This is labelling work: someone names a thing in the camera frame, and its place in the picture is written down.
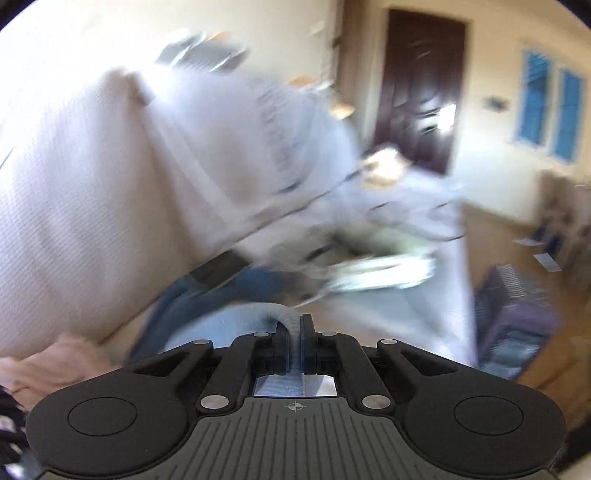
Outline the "light blue hoodie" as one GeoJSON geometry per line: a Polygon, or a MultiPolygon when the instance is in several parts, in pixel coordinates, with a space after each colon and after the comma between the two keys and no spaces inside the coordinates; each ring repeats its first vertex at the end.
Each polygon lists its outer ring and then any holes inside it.
{"type": "Polygon", "coordinates": [[[301,367],[301,315],[293,308],[276,303],[247,303],[224,307],[201,316],[181,327],[166,342],[171,350],[193,340],[211,340],[214,348],[228,347],[235,338],[259,332],[273,333],[276,326],[290,335],[290,371],[284,375],[266,375],[256,381],[254,395],[263,397],[332,396],[335,384],[324,375],[304,376],[301,367]]]}

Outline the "dark blue garment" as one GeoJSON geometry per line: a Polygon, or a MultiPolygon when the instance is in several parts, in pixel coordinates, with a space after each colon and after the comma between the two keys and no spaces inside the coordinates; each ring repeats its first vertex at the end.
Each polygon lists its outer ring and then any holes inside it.
{"type": "Polygon", "coordinates": [[[247,303],[280,304],[283,282],[269,270],[249,267],[227,283],[208,289],[190,275],[169,286],[156,302],[128,354],[128,364],[164,352],[172,334],[189,322],[224,307],[247,303]]]}

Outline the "purple space heater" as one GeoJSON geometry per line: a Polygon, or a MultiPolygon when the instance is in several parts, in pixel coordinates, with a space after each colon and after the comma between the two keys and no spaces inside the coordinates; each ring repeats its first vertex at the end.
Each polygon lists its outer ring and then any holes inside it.
{"type": "Polygon", "coordinates": [[[475,294],[478,367],[516,380],[560,327],[542,284],[512,265],[496,265],[475,294]]]}

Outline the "cream sofa with cover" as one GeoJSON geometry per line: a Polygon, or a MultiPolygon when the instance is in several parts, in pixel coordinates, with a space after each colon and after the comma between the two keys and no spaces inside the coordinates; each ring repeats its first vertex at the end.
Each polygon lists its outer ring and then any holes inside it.
{"type": "Polygon", "coordinates": [[[64,332],[103,340],[226,248],[263,258],[361,223],[426,240],[435,274],[409,294],[324,301],[322,316],[474,364],[465,243],[444,225],[457,194],[419,168],[370,185],[360,161],[349,125],[286,85],[157,68],[68,92],[1,167],[2,354],[64,332]]]}

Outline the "pink garment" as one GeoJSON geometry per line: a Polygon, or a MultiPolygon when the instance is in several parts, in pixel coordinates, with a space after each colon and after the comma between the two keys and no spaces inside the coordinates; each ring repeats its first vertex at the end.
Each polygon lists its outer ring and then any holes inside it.
{"type": "Polygon", "coordinates": [[[1,386],[27,411],[50,394],[119,368],[105,351],[82,337],[63,334],[23,359],[1,358],[1,386]]]}

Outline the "dark brown door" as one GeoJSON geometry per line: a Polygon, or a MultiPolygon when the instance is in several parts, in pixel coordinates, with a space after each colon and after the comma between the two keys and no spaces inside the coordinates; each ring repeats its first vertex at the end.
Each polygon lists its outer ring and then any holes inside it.
{"type": "Polygon", "coordinates": [[[445,174],[462,96],[467,25],[391,9],[374,144],[445,174]]]}

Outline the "blue window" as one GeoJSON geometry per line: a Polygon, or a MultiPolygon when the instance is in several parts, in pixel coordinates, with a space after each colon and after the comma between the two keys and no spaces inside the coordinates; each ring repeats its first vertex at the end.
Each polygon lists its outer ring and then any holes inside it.
{"type": "Polygon", "coordinates": [[[581,69],[527,45],[522,50],[515,139],[565,165],[578,161],[587,79],[581,69]]]}

